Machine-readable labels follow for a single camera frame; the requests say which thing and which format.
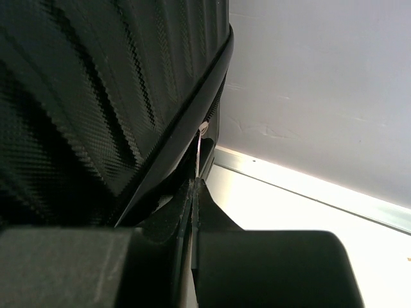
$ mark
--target zipper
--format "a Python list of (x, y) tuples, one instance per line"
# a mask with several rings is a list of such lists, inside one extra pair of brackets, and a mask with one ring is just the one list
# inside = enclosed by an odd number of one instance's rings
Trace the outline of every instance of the zipper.
[(225, 77), (227, 77), (227, 75), (224, 76), (224, 79), (221, 82), (220, 88), (218, 88), (216, 97), (214, 98), (214, 101), (211, 104), (210, 109), (208, 110), (207, 116), (204, 118), (204, 121), (206, 122), (210, 122), (211, 118), (213, 117), (213, 115), (216, 113), (218, 109), (218, 105), (220, 104), (220, 100), (221, 100), (221, 95), (223, 94), (223, 90), (224, 90)]

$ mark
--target baseboard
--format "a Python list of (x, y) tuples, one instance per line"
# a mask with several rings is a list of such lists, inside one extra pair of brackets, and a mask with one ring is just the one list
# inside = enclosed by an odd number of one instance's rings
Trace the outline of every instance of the baseboard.
[(411, 210), (393, 203), (221, 146), (216, 147), (214, 163), (327, 206), (411, 234)]

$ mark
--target white wall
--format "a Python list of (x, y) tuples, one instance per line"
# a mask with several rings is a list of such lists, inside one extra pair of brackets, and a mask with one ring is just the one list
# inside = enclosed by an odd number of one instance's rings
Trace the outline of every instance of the white wall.
[(230, 0), (220, 144), (411, 207), (411, 1)]

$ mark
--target carbon fiber texture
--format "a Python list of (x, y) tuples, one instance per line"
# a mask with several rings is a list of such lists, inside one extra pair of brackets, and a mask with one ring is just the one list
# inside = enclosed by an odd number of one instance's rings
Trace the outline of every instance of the carbon fiber texture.
[(0, 223), (113, 225), (228, 36), (228, 0), (2, 1)]

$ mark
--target white floor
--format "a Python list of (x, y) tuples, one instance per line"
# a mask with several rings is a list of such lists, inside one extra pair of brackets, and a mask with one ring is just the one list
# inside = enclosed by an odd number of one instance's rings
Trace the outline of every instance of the white floor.
[(247, 230), (328, 230), (344, 244), (368, 308), (411, 308), (411, 236), (213, 166), (215, 202)]

